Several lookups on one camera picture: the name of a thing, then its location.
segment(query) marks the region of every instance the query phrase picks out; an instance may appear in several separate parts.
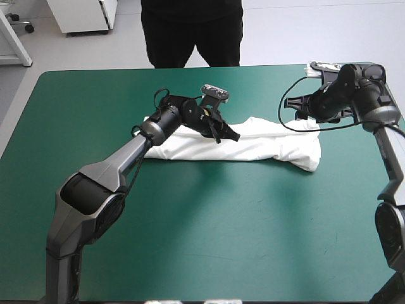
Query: green table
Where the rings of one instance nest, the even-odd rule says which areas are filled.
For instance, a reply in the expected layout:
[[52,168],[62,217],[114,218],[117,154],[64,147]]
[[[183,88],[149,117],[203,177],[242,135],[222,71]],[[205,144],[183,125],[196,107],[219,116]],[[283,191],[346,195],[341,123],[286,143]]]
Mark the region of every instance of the green table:
[[[42,75],[0,161],[0,299],[44,295],[55,190],[127,142],[157,89],[196,96],[210,83],[231,93],[221,106],[228,123],[277,121],[278,100],[303,68]],[[307,80],[291,96],[319,85]],[[146,160],[124,214],[84,250],[80,298],[368,300],[392,274],[374,225],[385,169],[361,127],[320,141],[315,173],[275,160]]]

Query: white cloth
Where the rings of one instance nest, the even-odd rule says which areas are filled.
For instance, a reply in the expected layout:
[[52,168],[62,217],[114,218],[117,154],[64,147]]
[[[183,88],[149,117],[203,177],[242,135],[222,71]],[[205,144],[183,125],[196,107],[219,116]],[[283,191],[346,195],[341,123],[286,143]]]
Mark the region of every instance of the white cloth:
[[[297,130],[319,129],[314,120],[286,123]],[[236,160],[251,161],[274,158],[307,170],[315,171],[320,158],[319,132],[298,133],[278,123],[250,117],[244,123],[230,125],[240,134],[238,142],[221,139],[217,144],[198,132],[181,126],[161,146],[152,147],[147,158],[164,160]]]

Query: wire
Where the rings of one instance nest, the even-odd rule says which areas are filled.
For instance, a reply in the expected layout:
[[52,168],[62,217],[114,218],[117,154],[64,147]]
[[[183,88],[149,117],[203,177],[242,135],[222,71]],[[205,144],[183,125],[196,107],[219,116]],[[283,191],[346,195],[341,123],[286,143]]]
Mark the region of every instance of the wire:
[[282,120],[281,117],[281,107],[283,104],[283,100],[286,97],[286,95],[293,89],[295,88],[295,86],[300,83],[301,81],[303,81],[304,79],[307,79],[308,77],[302,77],[300,79],[298,79],[297,81],[295,81],[287,90],[286,92],[283,94],[283,96],[281,97],[280,103],[278,105],[278,110],[277,110],[277,116],[278,116],[278,121],[280,122],[280,124],[285,127],[286,129],[289,129],[291,131],[294,132],[299,132],[299,133],[309,133],[309,132],[323,132],[323,131],[332,131],[332,130],[341,130],[341,129],[346,129],[346,128],[350,128],[350,127],[354,127],[356,125],[364,125],[364,124],[369,124],[369,123],[373,123],[373,124],[378,124],[378,126],[376,127],[376,129],[379,129],[381,127],[387,127],[390,128],[391,130],[397,132],[398,134],[400,134],[401,136],[405,137],[405,132],[402,131],[399,127],[396,127],[396,124],[394,123],[385,123],[382,122],[380,120],[363,120],[361,122],[354,122],[354,123],[350,123],[349,125],[341,125],[339,127],[331,127],[331,128],[325,128],[325,129],[315,129],[315,130],[296,130],[293,129],[291,127],[288,127],[287,125],[285,125],[285,123]]
[[149,143],[151,143],[151,140],[147,138],[146,141],[145,141],[144,150],[143,150],[142,154],[141,154],[141,155],[139,156],[139,158],[138,158],[138,167],[137,167],[137,170],[135,171],[134,176],[132,177],[132,180],[131,180],[131,183],[130,183],[129,186],[128,186],[127,192],[124,194],[124,196],[123,196],[123,198],[122,198],[122,201],[123,201],[124,203],[125,203],[125,199],[127,198],[129,192],[130,192],[131,189],[132,189],[132,186],[135,184],[135,180],[137,179],[138,173],[139,173],[140,168],[141,168],[141,166],[142,166],[142,162],[143,162],[144,159],[145,159],[145,155],[146,155],[147,147],[148,147]]

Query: gray floor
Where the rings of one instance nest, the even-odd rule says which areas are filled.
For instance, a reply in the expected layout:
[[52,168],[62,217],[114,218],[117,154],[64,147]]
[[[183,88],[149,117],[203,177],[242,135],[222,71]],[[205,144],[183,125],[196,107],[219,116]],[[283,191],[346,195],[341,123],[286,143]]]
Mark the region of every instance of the gray floor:
[[[381,63],[404,113],[405,1],[244,0],[244,9],[241,65],[311,60]],[[35,26],[33,34],[16,29],[34,64],[0,68],[0,155],[42,73],[152,68],[140,23],[140,0],[119,0],[114,30],[85,37],[62,34],[45,0],[16,1],[13,11]],[[206,66],[196,52],[187,64]]]

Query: white object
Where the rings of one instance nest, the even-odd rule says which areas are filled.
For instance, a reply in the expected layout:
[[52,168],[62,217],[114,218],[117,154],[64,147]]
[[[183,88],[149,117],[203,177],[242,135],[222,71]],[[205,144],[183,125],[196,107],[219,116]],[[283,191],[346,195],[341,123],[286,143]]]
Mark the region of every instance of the white object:
[[117,0],[47,0],[62,33],[114,27]]
[[[314,120],[291,121],[297,130],[318,130]],[[238,142],[222,139],[220,144],[198,132],[180,126],[161,146],[152,147],[147,158],[164,160],[264,160],[274,158],[315,171],[321,158],[319,132],[298,133],[278,123],[250,117],[244,123],[230,125],[240,134]]]
[[0,65],[32,65],[32,59],[0,9]]
[[[340,69],[342,68],[342,65],[340,65],[338,63],[325,63],[325,62],[320,62],[320,61],[315,61],[315,62],[319,67],[329,68],[330,70],[335,70],[336,72],[340,71]],[[312,63],[312,61],[307,63],[306,68],[304,68],[306,76],[309,78],[321,78],[322,77],[321,71],[314,70],[311,67],[311,63]]]
[[243,304],[242,300],[206,300],[204,304]]

